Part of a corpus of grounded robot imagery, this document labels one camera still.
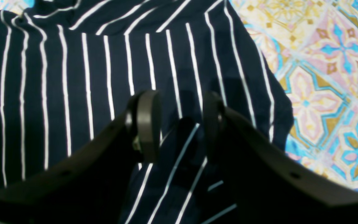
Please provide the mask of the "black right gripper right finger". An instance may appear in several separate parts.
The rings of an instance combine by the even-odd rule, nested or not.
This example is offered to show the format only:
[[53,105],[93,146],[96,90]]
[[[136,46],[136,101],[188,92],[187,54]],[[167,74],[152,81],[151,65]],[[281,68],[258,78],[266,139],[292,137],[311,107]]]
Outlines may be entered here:
[[208,160],[242,224],[358,224],[358,192],[286,156],[214,92],[203,95],[203,119]]

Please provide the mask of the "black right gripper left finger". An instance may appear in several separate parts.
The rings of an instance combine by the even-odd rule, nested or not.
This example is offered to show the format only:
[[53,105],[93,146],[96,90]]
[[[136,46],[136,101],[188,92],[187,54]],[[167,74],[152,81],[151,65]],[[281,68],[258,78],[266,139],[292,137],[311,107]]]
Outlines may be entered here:
[[0,224],[116,224],[133,169],[158,160],[160,129],[159,92],[132,96],[81,150],[0,189]]

